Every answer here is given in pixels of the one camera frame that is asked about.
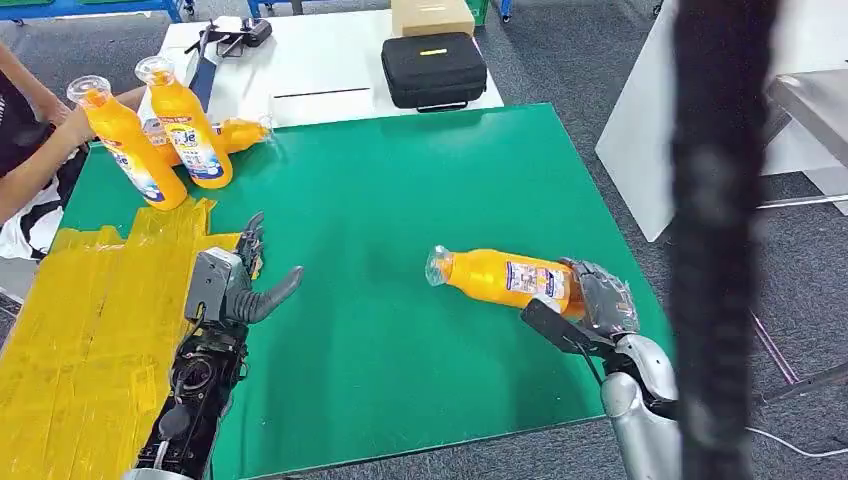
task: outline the plastic bottle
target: plastic bottle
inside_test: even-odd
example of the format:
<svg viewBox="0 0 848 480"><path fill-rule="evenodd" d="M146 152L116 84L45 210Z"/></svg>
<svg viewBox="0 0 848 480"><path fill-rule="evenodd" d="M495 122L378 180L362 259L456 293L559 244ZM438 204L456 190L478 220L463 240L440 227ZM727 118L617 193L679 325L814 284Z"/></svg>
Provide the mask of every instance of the plastic bottle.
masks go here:
<svg viewBox="0 0 848 480"><path fill-rule="evenodd" d="M164 57L138 62L135 73L150 86L153 112L197 185L221 188L233 179L233 164L203 113L197 96L176 80Z"/></svg>
<svg viewBox="0 0 848 480"><path fill-rule="evenodd" d="M165 129L162 127L162 122L159 121L158 118L148 118L144 125L141 127L144 130L144 133L147 135L147 138L150 140L150 143L156 147L156 150L159 151L159 155L165 159L165 162L172 166L176 167L177 165L182 165L183 162L180 160L180 156L177 155L177 151L174 150L174 146L171 145L171 141L168 140L168 134L165 133Z"/></svg>
<svg viewBox="0 0 848 480"><path fill-rule="evenodd" d="M112 96L108 80L94 75L80 77L68 85L67 94L83 108L92 131L147 203L170 210L185 200L185 185L150 143L135 112Z"/></svg>
<svg viewBox="0 0 848 480"><path fill-rule="evenodd" d="M268 136L269 130L259 122L231 118L224 123L216 125L215 131L221 144L227 149L227 153L241 152L261 142Z"/></svg>
<svg viewBox="0 0 848 480"><path fill-rule="evenodd" d="M533 295L544 294L563 315L582 315L573 272L561 263L490 249L455 253L437 245L424 270L430 285L447 283L484 302L524 308Z"/></svg>

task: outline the gray carpet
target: gray carpet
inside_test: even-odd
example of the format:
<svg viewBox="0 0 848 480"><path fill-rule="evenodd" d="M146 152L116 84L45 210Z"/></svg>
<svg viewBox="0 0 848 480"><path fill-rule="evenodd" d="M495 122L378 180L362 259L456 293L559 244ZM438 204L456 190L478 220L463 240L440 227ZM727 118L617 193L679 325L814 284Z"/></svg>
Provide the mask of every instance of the gray carpet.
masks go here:
<svg viewBox="0 0 848 480"><path fill-rule="evenodd" d="M306 13L382 8L386 3L307 3ZM668 304L665 239L642 237L600 161L594 144L650 28L647 0L517 0L507 25L490 10L477 38L507 104L551 102L663 305ZM288 15L288 6L275 7ZM238 0L199 0L198 19L243 15ZM73 78L99 73L116 90L137 84L135 62L155 53L168 21L162 14L0 26L33 71L61 92ZM799 175L768 179L774 197L810 194ZM848 219L829 205L772 211L761 221L762 293L757 308L799 375L848 360L844 327L848 297ZM758 349L751 359L755 390L782 384ZM848 441L848 389L828 387L755 412L754 424L809 450ZM754 438L756 478L848 478L848 455L806 459ZM621 459L607 422L593 422L305 475L318 479L619 479Z"/></svg>

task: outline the person's hand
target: person's hand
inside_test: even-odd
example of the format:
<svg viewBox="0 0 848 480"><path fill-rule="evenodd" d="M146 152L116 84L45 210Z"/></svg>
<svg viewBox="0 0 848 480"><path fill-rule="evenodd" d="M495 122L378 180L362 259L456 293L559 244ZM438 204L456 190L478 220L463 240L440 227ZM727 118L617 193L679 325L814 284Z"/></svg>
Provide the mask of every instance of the person's hand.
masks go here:
<svg viewBox="0 0 848 480"><path fill-rule="evenodd" d="M35 107L41 114L42 120L47 120L57 127L65 123L68 115L71 114L71 109L52 94L38 102Z"/></svg>
<svg viewBox="0 0 848 480"><path fill-rule="evenodd" d="M88 118L80 107L69 111L56 132L64 135L73 145L82 145L94 138L94 132L88 125Z"/></svg>

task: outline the bottle label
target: bottle label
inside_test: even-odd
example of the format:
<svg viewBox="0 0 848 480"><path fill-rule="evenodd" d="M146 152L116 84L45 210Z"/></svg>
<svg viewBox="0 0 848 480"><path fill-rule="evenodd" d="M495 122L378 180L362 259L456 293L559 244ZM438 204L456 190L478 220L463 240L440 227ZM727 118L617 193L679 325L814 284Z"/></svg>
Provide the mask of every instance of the bottle label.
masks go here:
<svg viewBox="0 0 848 480"><path fill-rule="evenodd" d="M526 263L506 262L506 289L553 299L565 298L565 272Z"/></svg>
<svg viewBox="0 0 848 480"><path fill-rule="evenodd" d="M212 143L204 141L200 132L189 125L191 117L161 117L160 120L189 175L201 180L224 175Z"/></svg>
<svg viewBox="0 0 848 480"><path fill-rule="evenodd" d="M115 157L118 166L127 174L132 184L141 192L142 195L151 202L161 202L165 200L165 195L159 189L159 185L150 176L150 172L144 168L143 164L134 160L131 156L121 150L120 142L103 140L103 145Z"/></svg>
<svg viewBox="0 0 848 480"><path fill-rule="evenodd" d="M154 147L161 147L168 143L168 136L159 119L148 118L141 129L144 130L144 133Z"/></svg>

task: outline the black carrying case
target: black carrying case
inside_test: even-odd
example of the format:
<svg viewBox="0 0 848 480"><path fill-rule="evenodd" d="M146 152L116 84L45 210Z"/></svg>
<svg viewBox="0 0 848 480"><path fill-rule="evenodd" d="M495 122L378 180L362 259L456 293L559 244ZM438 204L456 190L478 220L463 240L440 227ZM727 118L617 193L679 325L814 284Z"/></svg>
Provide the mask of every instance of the black carrying case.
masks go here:
<svg viewBox="0 0 848 480"><path fill-rule="evenodd" d="M486 63L465 33L392 38L381 57L398 108L463 108L486 91Z"/></svg>

